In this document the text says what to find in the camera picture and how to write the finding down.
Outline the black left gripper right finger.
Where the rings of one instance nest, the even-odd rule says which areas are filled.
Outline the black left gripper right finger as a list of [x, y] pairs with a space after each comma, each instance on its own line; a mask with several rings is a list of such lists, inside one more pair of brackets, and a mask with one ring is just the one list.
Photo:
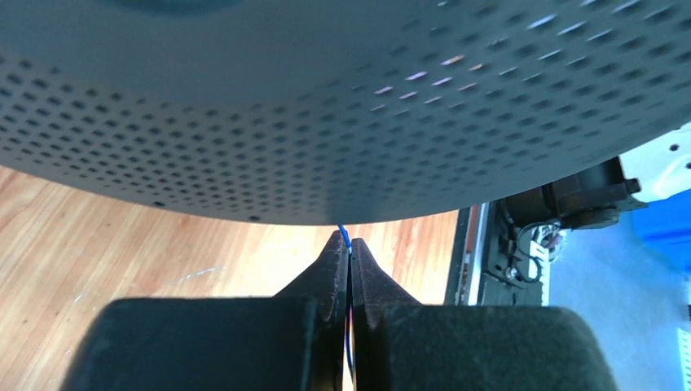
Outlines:
[[541, 306], [423, 305], [362, 239], [350, 259], [357, 390], [614, 390], [592, 329]]

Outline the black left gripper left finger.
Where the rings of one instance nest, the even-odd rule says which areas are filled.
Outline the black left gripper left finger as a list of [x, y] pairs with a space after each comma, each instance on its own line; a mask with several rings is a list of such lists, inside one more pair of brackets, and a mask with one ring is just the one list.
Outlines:
[[271, 297], [127, 298], [91, 323], [64, 390], [339, 390], [350, 241]]

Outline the dark grey filament spool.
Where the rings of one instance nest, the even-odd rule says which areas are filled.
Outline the dark grey filament spool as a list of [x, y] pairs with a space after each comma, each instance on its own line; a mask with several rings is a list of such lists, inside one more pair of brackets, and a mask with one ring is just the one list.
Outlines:
[[4, 1], [1, 163], [236, 221], [420, 217], [690, 118], [687, 1]]

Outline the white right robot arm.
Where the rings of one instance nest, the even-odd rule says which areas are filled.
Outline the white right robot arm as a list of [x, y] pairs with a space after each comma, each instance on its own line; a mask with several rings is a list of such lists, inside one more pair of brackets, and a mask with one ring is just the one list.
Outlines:
[[690, 124], [589, 169], [499, 201], [509, 224], [566, 230], [612, 226], [620, 213], [690, 189]]

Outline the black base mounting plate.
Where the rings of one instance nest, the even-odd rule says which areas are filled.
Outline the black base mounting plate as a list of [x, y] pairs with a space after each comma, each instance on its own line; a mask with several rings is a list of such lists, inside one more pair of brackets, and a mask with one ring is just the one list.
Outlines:
[[443, 303], [549, 305], [566, 235], [557, 224], [516, 227], [495, 202], [459, 210]]

